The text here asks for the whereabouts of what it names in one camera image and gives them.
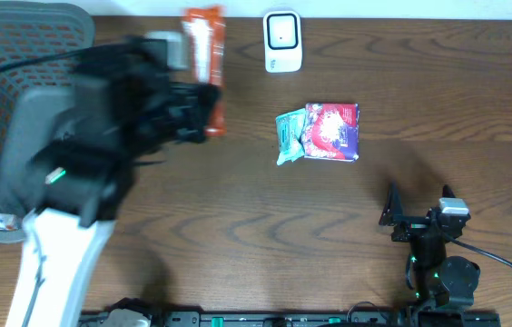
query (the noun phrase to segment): wood grain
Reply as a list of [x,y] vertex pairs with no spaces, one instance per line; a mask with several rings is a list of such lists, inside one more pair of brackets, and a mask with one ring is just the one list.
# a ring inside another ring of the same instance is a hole
[[[98,43],[179,29],[173,18],[95,22]],[[411,300],[409,248],[377,224],[391,180],[415,213],[451,184],[472,210],[462,240],[512,260],[512,22],[306,19],[293,74],[265,72],[261,20],[227,23],[229,133],[169,145],[154,156],[166,163],[140,170],[85,309],[136,296],[218,311]],[[358,162],[276,166],[274,118],[307,102],[359,103]],[[481,267],[475,307],[512,325],[512,270],[448,251]],[[0,245],[0,325],[19,252]]]

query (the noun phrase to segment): basket mesh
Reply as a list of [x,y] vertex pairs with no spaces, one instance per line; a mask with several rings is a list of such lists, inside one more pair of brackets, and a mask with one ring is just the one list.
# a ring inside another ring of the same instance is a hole
[[[93,39],[91,17],[74,5],[0,2],[0,65],[85,48]],[[32,86],[72,86],[73,66],[61,60],[0,74],[0,153],[18,95]]]

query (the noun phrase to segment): orange snack packet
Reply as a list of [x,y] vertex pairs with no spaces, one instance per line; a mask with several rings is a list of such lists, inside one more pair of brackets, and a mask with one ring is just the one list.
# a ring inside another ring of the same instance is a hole
[[[222,66],[223,44],[226,24],[222,8],[218,5],[207,8],[188,8],[182,18],[183,30],[192,44],[193,73],[200,83],[209,83],[223,89]],[[224,105],[220,99],[215,105],[205,133],[208,136],[226,134]]]

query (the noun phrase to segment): white backdrop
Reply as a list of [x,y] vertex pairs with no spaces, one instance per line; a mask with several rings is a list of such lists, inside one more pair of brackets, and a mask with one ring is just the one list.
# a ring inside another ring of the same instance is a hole
[[66,2],[91,15],[175,15],[188,6],[225,5],[226,15],[262,17],[290,8],[303,17],[512,19],[512,0],[27,0]]

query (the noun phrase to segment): pink and purple package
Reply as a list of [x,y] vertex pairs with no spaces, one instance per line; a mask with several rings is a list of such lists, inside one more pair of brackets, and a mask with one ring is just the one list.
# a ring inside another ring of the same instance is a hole
[[354,162],[359,159],[359,106],[307,104],[300,139],[304,157]]

